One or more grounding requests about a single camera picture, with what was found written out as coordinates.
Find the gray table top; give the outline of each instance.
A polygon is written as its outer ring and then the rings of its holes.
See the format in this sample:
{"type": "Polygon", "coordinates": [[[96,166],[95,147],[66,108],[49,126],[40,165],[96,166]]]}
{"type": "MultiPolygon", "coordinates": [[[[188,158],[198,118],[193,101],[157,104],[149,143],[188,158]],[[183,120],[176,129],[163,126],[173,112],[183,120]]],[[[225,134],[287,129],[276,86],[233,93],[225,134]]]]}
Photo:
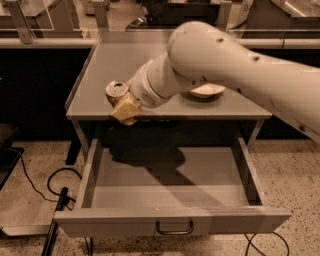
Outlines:
{"type": "MultiPolygon", "coordinates": [[[[166,51],[169,31],[105,32],[84,72],[68,119],[113,120],[105,87],[128,80],[148,60],[166,51]]],[[[226,89],[216,100],[199,102],[176,95],[157,108],[143,108],[141,119],[268,119],[271,114],[242,95],[226,89]]]]}

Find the terrazzo floor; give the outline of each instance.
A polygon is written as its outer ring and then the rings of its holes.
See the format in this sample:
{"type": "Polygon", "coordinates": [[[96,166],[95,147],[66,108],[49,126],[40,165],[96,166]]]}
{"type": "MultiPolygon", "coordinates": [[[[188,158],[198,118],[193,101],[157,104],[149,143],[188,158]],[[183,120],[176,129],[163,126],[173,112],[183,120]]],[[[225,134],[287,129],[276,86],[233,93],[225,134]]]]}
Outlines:
{"type": "MultiPolygon", "coordinates": [[[[14,146],[25,149],[26,168],[35,186],[47,198],[56,199],[47,190],[46,182],[51,173],[64,167],[69,142],[16,142],[14,146]]],[[[288,242],[290,255],[318,256],[320,145],[310,140],[258,140],[251,158],[269,204],[292,211],[292,217],[276,230],[288,242]]],[[[73,167],[82,173],[81,154],[73,167]]],[[[69,172],[60,173],[52,180],[52,188],[59,191],[63,186],[69,188],[70,196],[76,197],[78,177],[69,172]]],[[[49,225],[55,206],[33,191],[19,163],[0,193],[0,223],[2,226],[49,225]]],[[[0,240],[0,255],[41,255],[44,242],[44,237],[0,240]]],[[[266,255],[286,255],[284,243],[274,235],[259,235],[254,243],[266,255]]],[[[94,255],[240,256],[245,255],[246,245],[243,235],[95,238],[94,255]]],[[[69,238],[59,229],[52,255],[87,255],[85,240],[69,238]]],[[[259,254],[250,249],[249,255],[259,254]]]]}

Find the drawer handle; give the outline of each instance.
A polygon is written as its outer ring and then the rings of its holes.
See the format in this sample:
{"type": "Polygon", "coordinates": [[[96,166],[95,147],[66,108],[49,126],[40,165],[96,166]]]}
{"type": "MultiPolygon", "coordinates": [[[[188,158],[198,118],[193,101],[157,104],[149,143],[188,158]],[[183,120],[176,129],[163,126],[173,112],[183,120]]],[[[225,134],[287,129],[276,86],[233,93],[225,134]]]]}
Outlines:
{"type": "Polygon", "coordinates": [[[157,221],[156,223],[156,228],[157,228],[157,232],[160,235],[164,235],[164,236],[181,236],[181,235],[188,235],[191,234],[193,231],[193,221],[189,222],[190,228],[188,230],[184,230],[184,231],[163,231],[160,229],[160,222],[157,221]]]}

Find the drawer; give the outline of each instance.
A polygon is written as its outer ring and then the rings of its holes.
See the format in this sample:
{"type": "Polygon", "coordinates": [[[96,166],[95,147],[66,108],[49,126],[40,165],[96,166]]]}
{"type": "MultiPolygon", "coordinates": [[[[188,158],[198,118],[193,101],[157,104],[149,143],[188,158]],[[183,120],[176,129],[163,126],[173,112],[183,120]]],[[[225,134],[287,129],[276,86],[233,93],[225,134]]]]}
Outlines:
{"type": "Polygon", "coordinates": [[[185,127],[94,139],[75,209],[56,222],[71,237],[207,235],[270,233],[291,216],[267,205],[237,129],[185,127]]]}

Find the small round object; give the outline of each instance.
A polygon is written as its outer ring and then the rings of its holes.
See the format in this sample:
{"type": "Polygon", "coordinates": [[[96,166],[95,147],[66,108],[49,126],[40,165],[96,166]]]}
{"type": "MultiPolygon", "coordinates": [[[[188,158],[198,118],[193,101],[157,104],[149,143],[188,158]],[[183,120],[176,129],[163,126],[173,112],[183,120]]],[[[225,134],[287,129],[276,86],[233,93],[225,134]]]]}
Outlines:
{"type": "Polygon", "coordinates": [[[107,98],[113,107],[128,91],[129,86],[123,81],[112,81],[106,87],[107,98]]]}
{"type": "Polygon", "coordinates": [[[209,98],[213,95],[219,94],[225,90],[224,86],[207,83],[198,88],[191,90],[189,93],[197,98],[209,98]]]}

